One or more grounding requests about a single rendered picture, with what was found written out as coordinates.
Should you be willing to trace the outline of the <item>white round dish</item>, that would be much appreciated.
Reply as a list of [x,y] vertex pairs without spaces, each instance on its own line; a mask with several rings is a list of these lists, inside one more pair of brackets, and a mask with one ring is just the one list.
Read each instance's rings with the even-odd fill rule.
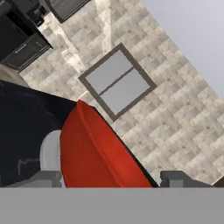
[[60,171],[60,129],[47,134],[40,146],[41,171]]

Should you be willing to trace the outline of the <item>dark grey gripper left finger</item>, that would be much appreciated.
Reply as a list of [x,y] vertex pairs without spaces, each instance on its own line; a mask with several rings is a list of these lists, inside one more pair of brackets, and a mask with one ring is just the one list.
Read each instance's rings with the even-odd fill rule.
[[33,187],[33,188],[61,188],[62,175],[60,171],[39,171],[34,176],[29,179],[17,182],[16,184],[10,185],[10,188],[13,187]]

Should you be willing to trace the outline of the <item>red plate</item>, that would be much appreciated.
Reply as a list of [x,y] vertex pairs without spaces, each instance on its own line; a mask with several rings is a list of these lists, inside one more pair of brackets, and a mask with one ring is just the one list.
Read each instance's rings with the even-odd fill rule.
[[60,165],[69,188],[151,186],[116,133],[84,101],[77,101],[62,127]]

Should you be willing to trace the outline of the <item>grey framed window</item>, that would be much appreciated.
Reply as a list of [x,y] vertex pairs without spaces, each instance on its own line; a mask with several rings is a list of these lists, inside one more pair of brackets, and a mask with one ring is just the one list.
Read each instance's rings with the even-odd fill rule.
[[123,43],[99,59],[79,80],[113,121],[157,87]]

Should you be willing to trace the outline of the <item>dark framed wall cabinet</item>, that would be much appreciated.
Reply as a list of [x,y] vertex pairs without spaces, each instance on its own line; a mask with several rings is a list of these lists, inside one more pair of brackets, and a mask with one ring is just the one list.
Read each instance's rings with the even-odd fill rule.
[[61,24],[91,0],[45,0],[49,10]]

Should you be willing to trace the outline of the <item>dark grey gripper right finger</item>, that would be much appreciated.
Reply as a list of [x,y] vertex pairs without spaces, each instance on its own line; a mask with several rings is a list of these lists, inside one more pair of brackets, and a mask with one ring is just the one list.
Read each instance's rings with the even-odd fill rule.
[[190,178],[183,171],[161,171],[161,187],[182,188],[182,187],[211,187],[211,185]]

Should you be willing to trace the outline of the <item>dark kitchen cabinet run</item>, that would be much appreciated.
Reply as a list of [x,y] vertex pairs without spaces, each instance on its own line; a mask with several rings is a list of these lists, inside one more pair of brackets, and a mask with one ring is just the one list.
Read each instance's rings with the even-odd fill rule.
[[0,0],[0,64],[20,73],[52,48],[39,30],[45,14],[39,0]]

